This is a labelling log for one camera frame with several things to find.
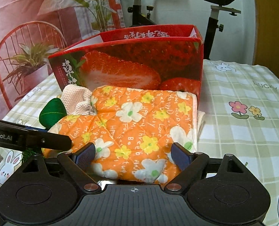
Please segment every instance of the exercise bike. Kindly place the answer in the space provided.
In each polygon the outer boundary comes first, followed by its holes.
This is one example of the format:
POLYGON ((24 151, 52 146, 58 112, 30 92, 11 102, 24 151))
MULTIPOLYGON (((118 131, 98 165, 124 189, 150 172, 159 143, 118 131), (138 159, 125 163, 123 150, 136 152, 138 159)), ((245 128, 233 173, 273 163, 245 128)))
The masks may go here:
MULTIPOLYGON (((227 11, 230 12, 230 15, 237 16, 237 13, 241 13, 240 10, 236 10, 234 8, 225 7, 231 4, 235 0, 205 0, 210 3, 214 3, 217 6, 211 5, 211 15, 208 19, 208 27, 206 29, 206 35, 204 40, 204 59, 209 59, 211 49, 214 42, 214 37, 216 34, 216 30, 218 29, 220 32, 223 31, 224 26, 222 24, 218 25, 218 15, 219 11, 227 11)), ((150 17, 151 11, 153 10, 153 6, 147 6, 148 13, 147 15, 142 14, 141 12, 141 0, 134 0, 134 4, 132 7, 128 7, 128 12, 132 13, 132 25, 131 27, 136 26, 144 26, 144 25, 156 25, 150 17)))

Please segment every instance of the yellow flower print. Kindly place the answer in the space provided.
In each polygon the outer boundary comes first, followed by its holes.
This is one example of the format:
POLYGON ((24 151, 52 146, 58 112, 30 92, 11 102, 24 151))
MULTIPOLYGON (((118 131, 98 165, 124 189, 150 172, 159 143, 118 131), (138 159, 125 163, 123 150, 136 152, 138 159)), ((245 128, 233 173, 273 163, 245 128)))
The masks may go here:
POLYGON ((72 123, 75 123, 80 115, 68 115, 66 116, 66 121, 70 121, 72 123))
POLYGON ((251 106, 248 109, 253 115, 262 115, 261 110, 259 108, 256 108, 255 106, 251 106))
POLYGON ((148 136, 143 136, 143 142, 140 144, 140 148, 147 154, 151 154, 153 151, 158 151, 159 147, 157 146, 157 138, 150 138, 148 136))
POLYGON ((115 97, 112 97, 111 99, 106 100, 106 104, 104 104, 105 107, 112 107, 117 103, 115 100, 115 97))
POLYGON ((190 106, 187 106, 185 102, 179 103, 179 112, 183 112, 185 115, 188 114, 188 112, 191 110, 190 106))
POLYGON ((109 93, 111 89, 113 89, 112 86, 103 87, 103 93, 109 93))
POLYGON ((262 116, 261 110, 259 108, 256 108, 255 106, 251 106, 248 110, 254 115, 254 118, 256 120, 259 120, 259 121, 265 120, 265 117, 262 116))
POLYGON ((162 111, 156 111, 156 114, 154 114, 153 117, 156 119, 160 119, 161 121, 164 121, 164 119, 167 119, 170 116, 166 110, 162 110, 162 111))
POLYGON ((144 96, 142 96, 141 102, 142 102, 142 103, 149 104, 149 103, 151 102, 152 99, 154 99, 154 96, 151 95, 151 94, 148 92, 148 93, 146 93, 144 96))
POLYGON ((99 126, 99 127, 105 127, 106 128, 106 122, 107 120, 105 120, 103 117, 101 117, 100 121, 95 121, 95 123, 99 126))
POLYGON ((131 149, 128 149, 126 145, 123 145, 120 149, 115 149, 114 151, 117 158, 123 157, 125 160, 127 160, 131 154, 131 149))
POLYGON ((81 135, 83 143, 87 144, 90 140, 92 133, 84 133, 81 135))

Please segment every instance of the plaid tablecloth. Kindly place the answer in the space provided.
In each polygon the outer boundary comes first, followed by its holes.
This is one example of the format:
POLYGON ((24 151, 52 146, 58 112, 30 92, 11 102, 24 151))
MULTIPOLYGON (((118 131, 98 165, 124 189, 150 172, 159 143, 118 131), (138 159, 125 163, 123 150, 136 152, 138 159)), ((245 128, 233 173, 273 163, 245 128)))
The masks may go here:
MULTIPOLYGON (((4 120, 42 128, 39 113, 60 94, 50 75, 4 120)), ((199 109, 206 112, 199 151, 214 158, 232 153, 246 164, 271 196, 264 223, 279 224, 279 79, 263 66, 205 60, 199 109)), ((9 150, 0 153, 5 158, 9 150)))

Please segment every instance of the red paper box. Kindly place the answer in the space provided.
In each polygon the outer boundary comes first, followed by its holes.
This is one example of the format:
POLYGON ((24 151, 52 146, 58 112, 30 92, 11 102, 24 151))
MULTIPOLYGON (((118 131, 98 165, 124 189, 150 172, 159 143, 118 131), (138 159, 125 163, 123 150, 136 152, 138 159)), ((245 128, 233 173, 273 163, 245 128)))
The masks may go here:
POLYGON ((191 92, 201 87, 203 40, 194 25, 107 31, 49 57, 61 90, 68 84, 191 92))

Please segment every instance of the quilted orange fabric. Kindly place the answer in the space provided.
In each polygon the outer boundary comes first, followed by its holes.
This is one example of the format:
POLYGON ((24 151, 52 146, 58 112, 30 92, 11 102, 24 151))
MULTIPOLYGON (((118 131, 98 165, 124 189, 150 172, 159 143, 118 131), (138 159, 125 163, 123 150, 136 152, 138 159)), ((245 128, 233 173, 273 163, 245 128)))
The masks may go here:
MULTIPOLYGON (((194 94, 104 86, 93 91, 91 105, 96 116, 66 116, 51 132, 68 135, 72 152, 93 142, 97 175, 165 185, 180 173, 172 143, 197 149, 194 94)), ((48 149, 43 153, 52 155, 48 149)))

